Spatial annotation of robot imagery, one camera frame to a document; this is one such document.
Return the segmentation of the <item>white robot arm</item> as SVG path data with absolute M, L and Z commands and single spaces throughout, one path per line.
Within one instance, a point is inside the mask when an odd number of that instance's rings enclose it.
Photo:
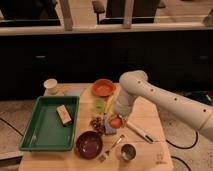
M 143 97 L 173 113 L 179 120 L 213 142 L 213 107 L 158 88 L 148 82 L 142 70 L 123 73 L 120 92 L 113 103 L 113 112 L 122 117 L 132 113 L 135 100 Z

